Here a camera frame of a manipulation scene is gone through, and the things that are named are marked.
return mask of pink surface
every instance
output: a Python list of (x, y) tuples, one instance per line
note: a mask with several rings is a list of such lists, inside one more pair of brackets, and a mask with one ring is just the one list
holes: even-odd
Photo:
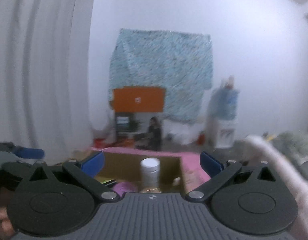
[(138, 149), (124, 148), (124, 147), (108, 147), (105, 149), (98, 149), (98, 148), (92, 148), (92, 149), (104, 150), (106, 152), (122, 153), (122, 154), (180, 157), (187, 191), (191, 191), (197, 188), (198, 186), (200, 186), (201, 184), (210, 179), (210, 177), (206, 174), (206, 172), (204, 172), (203, 169), (201, 168), (199, 161), (200, 155), (197, 153), (154, 152), (154, 151), (138, 150)]

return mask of round black motor cover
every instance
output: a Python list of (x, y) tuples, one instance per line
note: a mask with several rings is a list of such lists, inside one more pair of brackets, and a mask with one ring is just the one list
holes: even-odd
[(84, 189), (55, 181), (29, 182), (7, 207), (14, 228), (34, 236), (59, 236), (92, 217), (94, 199)]
[(269, 235), (286, 230), (297, 217), (298, 208), (280, 179), (254, 179), (218, 191), (211, 200), (211, 211), (235, 231)]

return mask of white label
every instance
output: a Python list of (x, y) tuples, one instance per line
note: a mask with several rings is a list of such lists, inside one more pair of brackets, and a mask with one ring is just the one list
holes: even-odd
[(130, 118), (128, 116), (119, 116), (116, 118), (117, 124), (128, 124), (130, 122)]

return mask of white curtain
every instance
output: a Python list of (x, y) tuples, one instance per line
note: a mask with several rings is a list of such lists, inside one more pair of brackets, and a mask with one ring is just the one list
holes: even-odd
[(0, 141), (58, 163), (92, 143), (88, 46), (93, 0), (0, 0)]

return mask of cardboard box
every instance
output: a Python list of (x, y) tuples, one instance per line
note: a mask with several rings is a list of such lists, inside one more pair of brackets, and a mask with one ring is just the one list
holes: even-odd
[[(105, 166), (95, 177), (98, 181), (104, 179), (129, 181), (137, 185), (139, 191), (141, 191), (141, 161), (152, 157), (160, 160), (160, 190), (163, 193), (180, 192), (183, 195), (186, 193), (180, 157), (134, 155), (106, 151), (103, 151), (103, 153), (105, 155)], [(175, 187), (172, 184), (174, 179), (178, 177), (181, 180), (179, 186)]]

